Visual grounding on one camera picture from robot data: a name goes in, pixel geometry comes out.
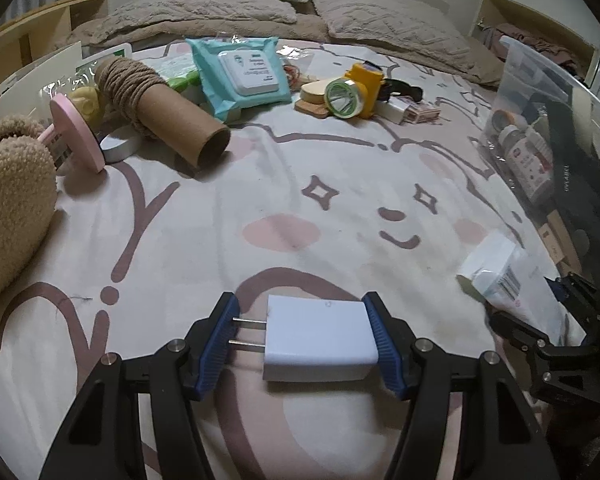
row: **blue gripper pad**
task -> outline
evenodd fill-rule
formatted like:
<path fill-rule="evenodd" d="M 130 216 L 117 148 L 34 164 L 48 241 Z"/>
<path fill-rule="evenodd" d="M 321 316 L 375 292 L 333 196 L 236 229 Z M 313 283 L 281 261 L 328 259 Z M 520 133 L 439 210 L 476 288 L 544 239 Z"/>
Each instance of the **blue gripper pad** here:
<path fill-rule="evenodd" d="M 394 393 L 398 399 L 406 397 L 407 384 L 402 376 L 402 359 L 394 342 L 387 333 L 386 327 L 376 310 L 373 301 L 368 294 L 362 298 L 365 304 L 366 314 L 369 316 L 371 330 L 374 333 L 376 346 L 378 347 L 378 367 L 382 374 L 384 386 Z"/>
<path fill-rule="evenodd" d="M 222 372 L 226 361 L 226 355 L 229 352 L 229 339 L 234 338 L 238 330 L 233 323 L 233 318 L 239 316 L 238 298 L 231 294 L 231 298 L 224 306 L 224 310 L 200 356 L 200 368 L 195 387 L 199 399 L 212 391 L 218 383 L 220 372 Z"/>

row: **barcode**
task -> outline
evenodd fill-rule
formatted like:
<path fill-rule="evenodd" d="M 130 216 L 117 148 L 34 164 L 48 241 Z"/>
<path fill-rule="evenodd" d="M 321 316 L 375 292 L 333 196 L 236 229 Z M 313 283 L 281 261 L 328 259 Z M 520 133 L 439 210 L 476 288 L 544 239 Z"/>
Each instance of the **barcode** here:
<path fill-rule="evenodd" d="M 511 267 L 507 267 L 504 275 L 498 280 L 498 284 L 511 301 L 516 301 L 520 293 L 520 282 Z"/>

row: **pink round object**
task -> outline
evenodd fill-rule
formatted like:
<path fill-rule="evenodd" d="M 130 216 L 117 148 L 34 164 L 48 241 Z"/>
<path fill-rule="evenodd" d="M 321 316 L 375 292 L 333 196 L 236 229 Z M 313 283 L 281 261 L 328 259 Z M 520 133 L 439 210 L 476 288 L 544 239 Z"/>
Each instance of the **pink round object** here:
<path fill-rule="evenodd" d="M 74 104 L 63 94 L 57 94 L 49 103 L 54 118 L 54 129 L 62 135 L 80 163 L 94 173 L 104 168 L 104 156 L 91 129 L 84 122 Z"/>

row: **white plastic package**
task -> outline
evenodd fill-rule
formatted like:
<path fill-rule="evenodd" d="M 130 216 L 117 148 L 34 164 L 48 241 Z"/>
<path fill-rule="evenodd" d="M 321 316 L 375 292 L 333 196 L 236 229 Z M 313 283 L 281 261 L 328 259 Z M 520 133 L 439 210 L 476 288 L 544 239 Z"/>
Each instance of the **white plastic package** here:
<path fill-rule="evenodd" d="M 562 343 L 566 309 L 555 299 L 538 264 L 499 231 L 491 232 L 467 256 L 458 276 L 469 280 L 491 306 L 509 312 Z"/>

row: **clothes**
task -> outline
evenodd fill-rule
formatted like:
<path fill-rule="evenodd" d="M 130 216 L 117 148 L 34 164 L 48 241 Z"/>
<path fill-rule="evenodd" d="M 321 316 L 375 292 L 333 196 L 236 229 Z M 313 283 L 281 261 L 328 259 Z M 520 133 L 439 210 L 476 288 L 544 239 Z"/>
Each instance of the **clothes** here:
<path fill-rule="evenodd" d="M 501 23 L 496 27 L 485 28 L 480 39 L 484 46 L 490 49 L 496 56 L 502 60 L 506 60 L 507 49 L 500 44 L 502 36 L 509 36 L 530 46 L 555 64 L 561 66 L 571 75 L 579 76 L 580 78 L 584 77 L 584 71 L 571 51 L 558 44 L 550 43 L 510 23 Z"/>

